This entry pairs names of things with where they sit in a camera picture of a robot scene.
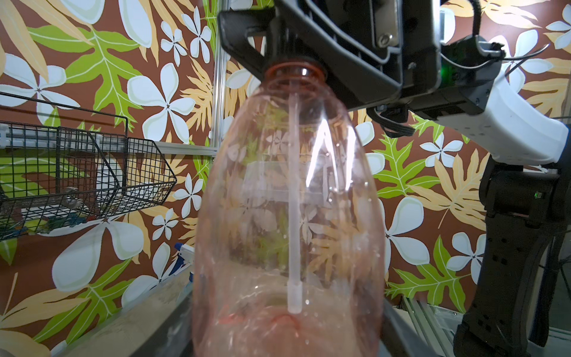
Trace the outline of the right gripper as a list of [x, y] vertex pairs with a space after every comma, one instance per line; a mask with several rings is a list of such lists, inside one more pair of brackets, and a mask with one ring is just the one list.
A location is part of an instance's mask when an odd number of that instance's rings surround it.
[[356, 39], [313, 1], [275, 5], [326, 68], [327, 85], [347, 109], [476, 116], [501, 102], [503, 46], [481, 36], [478, 1], [469, 3], [470, 33], [452, 43], [444, 40], [441, 1], [360, 1]]

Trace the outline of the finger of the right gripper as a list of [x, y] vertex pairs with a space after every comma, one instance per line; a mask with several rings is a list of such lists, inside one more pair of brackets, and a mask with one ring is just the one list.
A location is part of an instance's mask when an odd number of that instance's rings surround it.
[[271, 23], [276, 18], [273, 7], [260, 10], [224, 10], [218, 16], [219, 39], [222, 48], [258, 80], [264, 80], [269, 67], [270, 50], [261, 54], [253, 47], [250, 37], [265, 37], [270, 45]]

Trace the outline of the orange translucent spray bottle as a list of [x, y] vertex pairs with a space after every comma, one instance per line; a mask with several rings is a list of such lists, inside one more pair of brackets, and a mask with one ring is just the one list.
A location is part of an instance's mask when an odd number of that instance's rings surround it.
[[197, 356], [375, 356], [385, 227], [349, 113], [308, 62], [237, 110], [199, 213]]

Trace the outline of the blue white spray nozzle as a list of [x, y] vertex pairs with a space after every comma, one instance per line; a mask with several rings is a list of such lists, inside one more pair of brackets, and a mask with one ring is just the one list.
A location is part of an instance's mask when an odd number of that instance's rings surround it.
[[189, 282], [193, 282], [194, 278], [194, 260], [195, 260], [195, 248], [190, 245], [177, 243], [175, 244], [175, 249], [177, 250], [177, 257], [175, 264], [170, 271], [170, 275], [176, 275], [184, 270], [189, 271]]

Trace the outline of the black spray nozzle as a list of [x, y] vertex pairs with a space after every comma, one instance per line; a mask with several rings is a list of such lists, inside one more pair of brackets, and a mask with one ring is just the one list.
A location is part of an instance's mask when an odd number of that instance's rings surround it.
[[282, 62], [307, 62], [327, 74], [327, 67], [318, 54], [279, 15], [269, 24], [265, 58], [264, 72]]

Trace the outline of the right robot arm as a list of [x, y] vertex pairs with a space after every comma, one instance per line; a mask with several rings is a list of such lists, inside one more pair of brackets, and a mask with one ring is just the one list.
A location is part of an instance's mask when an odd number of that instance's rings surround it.
[[500, 43], [472, 32], [445, 43], [442, 1], [276, 1], [223, 10], [222, 48], [256, 78], [276, 65], [318, 65], [349, 110], [365, 109], [385, 141], [411, 137], [409, 115], [464, 135], [490, 157], [478, 189], [452, 204], [459, 220], [484, 213], [483, 261], [456, 356], [527, 356], [549, 333], [558, 258], [570, 225], [570, 126], [510, 86]]

